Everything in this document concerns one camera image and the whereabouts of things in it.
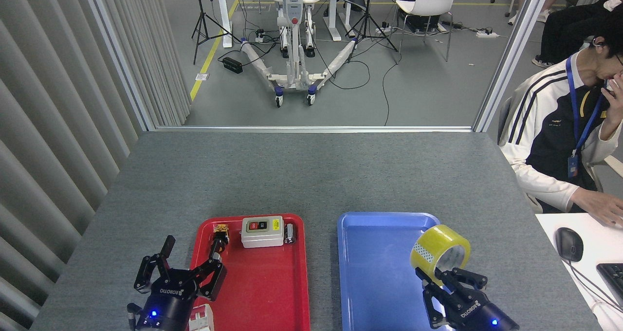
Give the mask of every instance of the gray table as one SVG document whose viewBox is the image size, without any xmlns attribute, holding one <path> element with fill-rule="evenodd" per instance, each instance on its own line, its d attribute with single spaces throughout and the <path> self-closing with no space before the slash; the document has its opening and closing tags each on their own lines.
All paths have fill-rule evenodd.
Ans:
<svg viewBox="0 0 623 331">
<path fill-rule="evenodd" d="M 187 267 L 210 217 L 305 222 L 311 329 L 341 330 L 336 220 L 427 212 L 472 243 L 467 269 L 523 331 L 600 330 L 485 133 L 143 134 L 45 302 L 34 331 L 126 330 L 140 259 L 177 238 Z"/>
</svg>

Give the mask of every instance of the switch box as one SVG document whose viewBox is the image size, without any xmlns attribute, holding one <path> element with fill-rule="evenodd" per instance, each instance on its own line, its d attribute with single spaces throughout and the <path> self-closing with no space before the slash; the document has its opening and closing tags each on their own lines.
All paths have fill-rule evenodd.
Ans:
<svg viewBox="0 0 623 331">
<path fill-rule="evenodd" d="M 283 245 L 283 217 L 244 218 L 240 237 L 245 248 Z"/>
</svg>

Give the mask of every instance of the computer mouse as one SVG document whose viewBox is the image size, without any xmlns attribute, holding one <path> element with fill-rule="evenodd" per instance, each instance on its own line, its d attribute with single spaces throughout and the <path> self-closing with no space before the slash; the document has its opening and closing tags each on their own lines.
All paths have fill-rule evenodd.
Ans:
<svg viewBox="0 0 623 331">
<path fill-rule="evenodd" d="M 556 249 L 560 258 L 579 262 L 584 253 L 584 243 L 578 233 L 568 227 L 560 227 L 556 230 Z"/>
</svg>

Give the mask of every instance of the table leg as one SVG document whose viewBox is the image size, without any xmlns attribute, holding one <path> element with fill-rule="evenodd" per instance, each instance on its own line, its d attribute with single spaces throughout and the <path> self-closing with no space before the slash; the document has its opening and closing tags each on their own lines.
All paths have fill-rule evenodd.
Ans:
<svg viewBox="0 0 623 331">
<path fill-rule="evenodd" d="M 347 10 L 345 11 L 345 13 L 340 14 L 340 19 L 342 20 L 342 23 L 344 23 L 344 28 L 347 30 L 347 33 L 351 30 L 351 25 L 350 25 L 350 9 L 351 9 L 351 3 L 347 2 Z"/>
<path fill-rule="evenodd" d="M 337 9 L 338 0 L 329 0 L 329 17 L 322 19 L 325 21 L 327 28 L 329 28 L 329 33 L 331 34 L 331 38 L 334 42 L 339 42 L 342 40 L 342 36 L 338 32 L 338 29 L 335 27 L 335 14 L 338 12 Z"/>
<path fill-rule="evenodd" d="M 231 25 L 229 22 L 229 14 L 227 14 L 227 0 L 219 0 L 220 19 L 223 23 L 223 28 L 227 29 L 231 33 Z M 232 47 L 232 37 L 223 36 L 223 47 Z"/>
</svg>

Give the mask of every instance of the red tray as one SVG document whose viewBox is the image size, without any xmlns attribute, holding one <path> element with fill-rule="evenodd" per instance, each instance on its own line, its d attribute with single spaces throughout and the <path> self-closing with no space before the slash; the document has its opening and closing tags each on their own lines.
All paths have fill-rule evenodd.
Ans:
<svg viewBox="0 0 623 331">
<path fill-rule="evenodd" d="M 229 244 L 221 254 L 227 276 L 217 299 L 195 302 L 210 305 L 216 331 L 310 331 L 303 221 L 290 213 L 267 215 L 282 216 L 284 225 L 294 224 L 296 242 L 244 248 L 242 219 L 261 216 L 211 218 L 197 232 L 191 269 L 207 260 L 214 226 L 229 225 Z"/>
</svg>

